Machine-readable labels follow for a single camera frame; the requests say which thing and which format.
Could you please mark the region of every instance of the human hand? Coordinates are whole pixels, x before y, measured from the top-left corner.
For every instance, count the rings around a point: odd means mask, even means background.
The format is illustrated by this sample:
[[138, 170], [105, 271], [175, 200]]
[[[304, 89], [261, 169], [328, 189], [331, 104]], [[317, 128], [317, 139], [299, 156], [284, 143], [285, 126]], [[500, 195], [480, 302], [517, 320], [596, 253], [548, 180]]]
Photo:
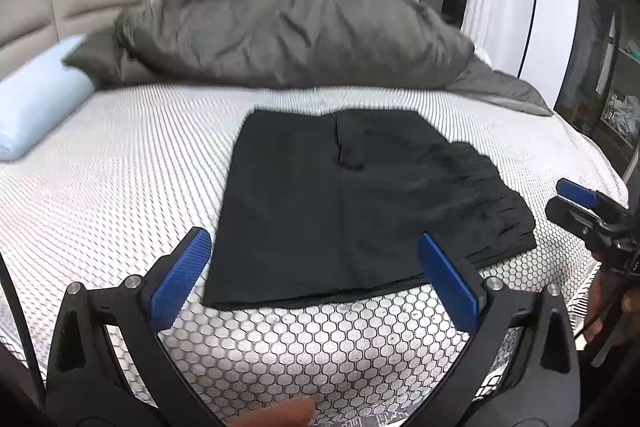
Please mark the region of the human hand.
[[306, 427], [311, 421], [316, 405], [308, 396], [243, 414], [231, 422], [230, 427]]
[[[596, 261], [600, 261], [598, 254], [591, 253]], [[587, 316], [584, 319], [586, 324], [598, 312], [602, 304], [602, 277], [601, 273], [596, 273], [595, 279], [589, 288], [589, 300], [587, 302]], [[640, 288], [634, 288], [625, 293], [622, 298], [622, 311], [630, 316], [631, 329], [634, 333], [640, 333]], [[598, 333], [602, 331], [603, 322], [598, 318], [584, 332], [584, 339], [591, 342]]]

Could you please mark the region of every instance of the crumpled gray blanket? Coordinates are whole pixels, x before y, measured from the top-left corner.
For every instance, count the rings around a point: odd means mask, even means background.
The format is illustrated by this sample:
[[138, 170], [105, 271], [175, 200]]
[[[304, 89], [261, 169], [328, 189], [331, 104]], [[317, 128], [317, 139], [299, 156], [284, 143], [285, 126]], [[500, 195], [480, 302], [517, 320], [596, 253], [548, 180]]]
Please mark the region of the crumpled gray blanket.
[[526, 82], [414, 0], [154, 0], [126, 9], [65, 63], [99, 87], [149, 82], [300, 89], [441, 89], [550, 115]]

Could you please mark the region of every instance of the black fabric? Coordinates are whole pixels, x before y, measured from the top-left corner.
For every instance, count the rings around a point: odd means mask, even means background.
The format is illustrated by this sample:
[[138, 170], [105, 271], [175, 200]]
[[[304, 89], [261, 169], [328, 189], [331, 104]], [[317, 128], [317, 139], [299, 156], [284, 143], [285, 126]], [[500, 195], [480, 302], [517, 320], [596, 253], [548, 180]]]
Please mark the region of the black fabric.
[[405, 110], [258, 110], [234, 148], [202, 303], [348, 302], [426, 282], [417, 237], [484, 267], [536, 247], [497, 168]]
[[526, 82], [474, 66], [474, 45], [413, 0], [154, 0], [64, 62], [99, 87], [149, 82], [442, 89], [552, 115]]

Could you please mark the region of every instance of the bed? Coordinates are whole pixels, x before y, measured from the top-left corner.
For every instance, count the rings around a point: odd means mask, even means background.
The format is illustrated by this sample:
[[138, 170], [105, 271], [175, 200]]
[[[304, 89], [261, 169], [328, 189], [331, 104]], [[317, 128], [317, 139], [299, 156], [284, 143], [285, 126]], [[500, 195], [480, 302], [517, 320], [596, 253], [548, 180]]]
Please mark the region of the bed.
[[[108, 25], [121, 6], [143, 0], [66, 1], [62, 9], [60, 0], [30, 0], [52, 10], [37, 24], [20, 19], [19, 31], [5, 36], [0, 70], [12, 71], [62, 36]], [[545, 218], [555, 181], [567, 177], [621, 203], [627, 194], [599, 148], [558, 115], [439, 91], [126, 87], [96, 92], [26, 156], [0, 163], [0, 250], [42, 372], [70, 282], [118, 285], [171, 252], [194, 225], [215, 238], [234, 141], [254, 108], [322, 114], [347, 107], [416, 110], [447, 139], [490, 156], [532, 210], [538, 247], [483, 274], [519, 289], [558, 282], [571, 310], [595, 263], [580, 241]], [[317, 402], [316, 423], [357, 416], [385, 425], [424, 399], [466, 340], [429, 285], [349, 304], [222, 312], [200, 304], [207, 269], [161, 338], [223, 419], [302, 393]], [[117, 329], [111, 338], [136, 396], [151, 401]], [[0, 299], [0, 341], [21, 357], [17, 339]]]

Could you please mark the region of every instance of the bed sheet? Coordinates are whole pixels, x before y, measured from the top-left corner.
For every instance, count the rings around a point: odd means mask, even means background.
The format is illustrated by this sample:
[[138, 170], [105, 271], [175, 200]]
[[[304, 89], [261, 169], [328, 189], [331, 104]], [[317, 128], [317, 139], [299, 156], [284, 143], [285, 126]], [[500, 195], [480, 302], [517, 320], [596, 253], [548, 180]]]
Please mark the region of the bed sheet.
[[[70, 282], [118, 285], [171, 252], [194, 225], [215, 238], [234, 141], [258, 107], [413, 109], [447, 139], [490, 156], [536, 218], [538, 247], [483, 271], [513, 288], [558, 282], [568, 301], [593, 269], [584, 245], [545, 218], [558, 178], [626, 203], [626, 187], [602, 152], [558, 115], [437, 91], [156, 85], [99, 92], [27, 156], [0, 164], [0, 251], [43, 372]], [[303, 393], [315, 398], [318, 423], [395, 421], [423, 400], [466, 340], [429, 285], [351, 304], [220, 312], [200, 304], [207, 269], [161, 339], [225, 419]], [[0, 341], [20, 355], [3, 297]], [[150, 401], [118, 330], [110, 331], [133, 390]]]

